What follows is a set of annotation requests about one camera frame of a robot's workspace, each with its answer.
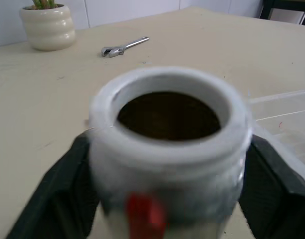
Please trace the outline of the cream ribbed ceramic pot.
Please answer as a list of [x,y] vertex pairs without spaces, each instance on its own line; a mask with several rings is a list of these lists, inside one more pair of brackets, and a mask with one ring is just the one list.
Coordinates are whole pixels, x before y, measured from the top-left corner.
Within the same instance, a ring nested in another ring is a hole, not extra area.
[[58,7],[54,9],[30,10],[30,5],[19,11],[27,41],[33,49],[56,51],[75,43],[76,33],[70,9],[64,4],[56,4]]

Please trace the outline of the clear plastic box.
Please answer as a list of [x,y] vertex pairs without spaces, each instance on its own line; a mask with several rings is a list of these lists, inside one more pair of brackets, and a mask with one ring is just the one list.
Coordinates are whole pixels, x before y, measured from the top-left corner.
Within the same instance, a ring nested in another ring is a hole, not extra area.
[[254,133],[305,180],[305,90],[248,100]]

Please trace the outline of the green palm plant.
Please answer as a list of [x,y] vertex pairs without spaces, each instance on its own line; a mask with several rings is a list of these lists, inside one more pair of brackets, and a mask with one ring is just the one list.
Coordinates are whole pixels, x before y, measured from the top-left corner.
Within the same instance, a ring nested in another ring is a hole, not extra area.
[[58,5],[55,3],[55,0],[33,0],[33,5],[28,9],[30,10],[44,10],[44,9],[54,9]]

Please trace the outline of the dark brown jar contents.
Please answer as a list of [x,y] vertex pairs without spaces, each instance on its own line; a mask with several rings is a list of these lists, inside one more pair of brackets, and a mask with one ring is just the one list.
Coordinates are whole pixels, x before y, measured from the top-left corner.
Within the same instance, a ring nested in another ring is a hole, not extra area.
[[120,110],[117,121],[136,134],[166,141],[205,138],[221,129],[208,105],[174,92],[149,93],[131,100]]

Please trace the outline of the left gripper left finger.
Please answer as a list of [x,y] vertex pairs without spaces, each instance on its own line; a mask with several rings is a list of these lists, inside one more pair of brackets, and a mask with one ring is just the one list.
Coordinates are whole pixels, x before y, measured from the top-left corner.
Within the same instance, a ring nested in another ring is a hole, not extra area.
[[89,171],[89,140],[78,135],[44,174],[5,239],[87,239],[99,198]]

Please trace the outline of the white jar with red mark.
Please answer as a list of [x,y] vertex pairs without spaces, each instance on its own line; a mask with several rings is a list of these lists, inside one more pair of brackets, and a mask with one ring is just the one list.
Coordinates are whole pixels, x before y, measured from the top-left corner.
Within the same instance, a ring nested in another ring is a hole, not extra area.
[[[126,129],[117,117],[150,93],[206,104],[220,130],[180,142]],[[221,239],[243,186],[252,117],[224,80],[183,67],[149,67],[101,88],[89,109],[89,166],[112,239]]]

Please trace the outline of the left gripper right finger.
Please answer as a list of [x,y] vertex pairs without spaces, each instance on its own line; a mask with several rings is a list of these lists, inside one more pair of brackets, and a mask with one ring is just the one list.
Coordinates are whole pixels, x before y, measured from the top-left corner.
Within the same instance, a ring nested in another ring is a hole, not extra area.
[[255,239],[305,239],[305,180],[256,135],[239,204]]

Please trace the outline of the silver adjustable wrench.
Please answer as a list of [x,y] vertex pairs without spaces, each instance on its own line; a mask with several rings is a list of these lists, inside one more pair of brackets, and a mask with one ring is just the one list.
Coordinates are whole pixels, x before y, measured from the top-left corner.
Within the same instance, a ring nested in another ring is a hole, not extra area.
[[123,55],[125,50],[134,47],[136,45],[139,45],[143,42],[148,41],[150,38],[147,36],[141,37],[135,41],[129,42],[127,44],[124,45],[120,45],[120,46],[113,46],[113,47],[103,47],[101,50],[101,56],[102,57],[106,57],[108,56],[109,58],[112,57],[116,57],[118,55]]

